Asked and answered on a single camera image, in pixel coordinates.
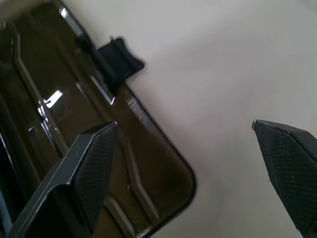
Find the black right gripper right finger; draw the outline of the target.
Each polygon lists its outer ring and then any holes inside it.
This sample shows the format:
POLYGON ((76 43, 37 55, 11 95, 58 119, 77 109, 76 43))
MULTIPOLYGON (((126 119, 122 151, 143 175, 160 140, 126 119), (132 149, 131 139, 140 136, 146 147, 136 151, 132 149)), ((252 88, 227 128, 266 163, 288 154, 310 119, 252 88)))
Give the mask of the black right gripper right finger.
POLYGON ((277 195, 303 238, 317 238, 317 139, 289 125, 255 120, 252 129, 277 195))

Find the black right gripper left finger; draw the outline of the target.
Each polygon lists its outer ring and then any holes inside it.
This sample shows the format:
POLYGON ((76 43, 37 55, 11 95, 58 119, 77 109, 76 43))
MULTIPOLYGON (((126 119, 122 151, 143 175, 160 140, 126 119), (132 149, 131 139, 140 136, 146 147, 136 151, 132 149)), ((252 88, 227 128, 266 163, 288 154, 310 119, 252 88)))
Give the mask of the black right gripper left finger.
POLYGON ((117 129, 113 121, 79 134, 5 238, 91 238, 107 194, 117 129))

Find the dark translucent screwdriver bit case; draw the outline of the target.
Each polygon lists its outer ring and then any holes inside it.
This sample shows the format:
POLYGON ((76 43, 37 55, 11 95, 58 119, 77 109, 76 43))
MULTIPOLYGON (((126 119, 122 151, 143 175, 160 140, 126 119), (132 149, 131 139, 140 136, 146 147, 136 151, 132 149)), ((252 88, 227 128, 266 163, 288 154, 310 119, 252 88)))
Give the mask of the dark translucent screwdriver bit case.
POLYGON ((0 238, 84 131, 115 121, 91 238, 154 238, 192 202, 193 170, 128 87, 145 64, 121 37, 97 48, 61 0, 0 0, 0 238))

